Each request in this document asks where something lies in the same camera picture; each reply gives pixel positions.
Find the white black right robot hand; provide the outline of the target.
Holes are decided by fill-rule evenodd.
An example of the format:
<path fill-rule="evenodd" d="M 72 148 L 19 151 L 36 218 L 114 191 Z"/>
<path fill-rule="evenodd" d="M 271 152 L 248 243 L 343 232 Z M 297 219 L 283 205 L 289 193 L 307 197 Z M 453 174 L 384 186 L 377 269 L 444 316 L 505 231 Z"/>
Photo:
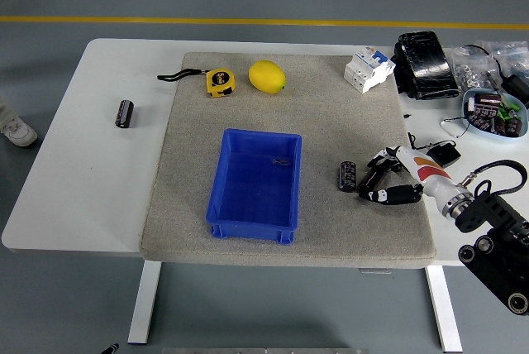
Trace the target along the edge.
<path fill-rule="evenodd" d="M 433 197 L 442 210 L 454 198 L 467 193 L 430 156 L 406 146 L 386 147 L 368 163 L 368 167 L 370 171 L 359 185 L 359 196 L 371 202 L 383 205 L 416 203 L 426 194 Z M 416 183 L 375 189 L 389 170 L 400 168 L 404 168 Z"/>

